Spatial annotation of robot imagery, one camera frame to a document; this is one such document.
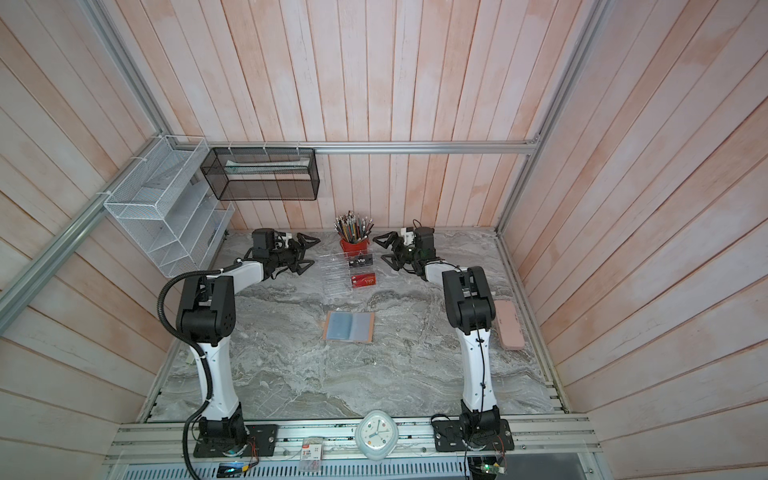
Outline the red credit card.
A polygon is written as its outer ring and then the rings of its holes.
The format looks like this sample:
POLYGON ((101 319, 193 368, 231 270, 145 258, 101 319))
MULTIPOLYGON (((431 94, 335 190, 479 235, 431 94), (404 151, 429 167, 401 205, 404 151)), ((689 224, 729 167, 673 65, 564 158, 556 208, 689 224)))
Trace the red credit card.
POLYGON ((354 274, 350 277, 353 288, 363 288, 376 284, 376 274, 373 272, 354 274))

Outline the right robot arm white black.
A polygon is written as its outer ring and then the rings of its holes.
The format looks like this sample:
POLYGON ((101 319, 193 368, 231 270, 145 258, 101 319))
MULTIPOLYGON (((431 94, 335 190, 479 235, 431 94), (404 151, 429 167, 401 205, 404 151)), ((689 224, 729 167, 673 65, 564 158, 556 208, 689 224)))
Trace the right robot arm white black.
POLYGON ((431 227, 390 231, 374 237, 373 242, 388 251, 382 260, 390 268, 442 288, 447 319, 462 353, 462 432, 469 438, 498 434, 501 414, 492 385, 489 348, 496 307, 485 271, 480 266, 463 268, 441 258, 431 227))

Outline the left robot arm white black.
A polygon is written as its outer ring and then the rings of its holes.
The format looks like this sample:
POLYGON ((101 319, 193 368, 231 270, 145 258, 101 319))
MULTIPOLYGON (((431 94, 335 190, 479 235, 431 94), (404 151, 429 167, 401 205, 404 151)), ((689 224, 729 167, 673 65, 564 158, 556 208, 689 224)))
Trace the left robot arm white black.
POLYGON ((231 375, 229 337, 236 325, 235 296, 241 290, 286 271, 301 275, 314 262, 306 251, 320 243, 304 233, 256 229, 244 257, 218 270, 193 271, 173 279, 183 283, 173 328, 195 353, 204 407, 193 415, 204 440, 246 441, 242 407, 231 375))

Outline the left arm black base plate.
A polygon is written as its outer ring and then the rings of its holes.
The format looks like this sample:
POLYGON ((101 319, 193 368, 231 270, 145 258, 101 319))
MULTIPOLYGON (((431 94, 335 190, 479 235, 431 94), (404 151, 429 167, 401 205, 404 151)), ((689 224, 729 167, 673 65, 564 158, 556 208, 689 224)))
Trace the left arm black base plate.
POLYGON ((194 447, 195 458, 271 457, 274 454, 277 424, 232 427, 225 422, 202 422, 194 447))

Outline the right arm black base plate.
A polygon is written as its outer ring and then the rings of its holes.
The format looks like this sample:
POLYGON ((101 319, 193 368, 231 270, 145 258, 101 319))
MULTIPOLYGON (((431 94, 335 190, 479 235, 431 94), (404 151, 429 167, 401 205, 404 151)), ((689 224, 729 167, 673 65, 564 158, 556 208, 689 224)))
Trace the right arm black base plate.
POLYGON ((433 429, 435 449, 438 452, 497 452, 508 453, 515 449, 509 423, 500 422, 499 431, 464 431, 459 420, 438 416, 430 420, 433 429))

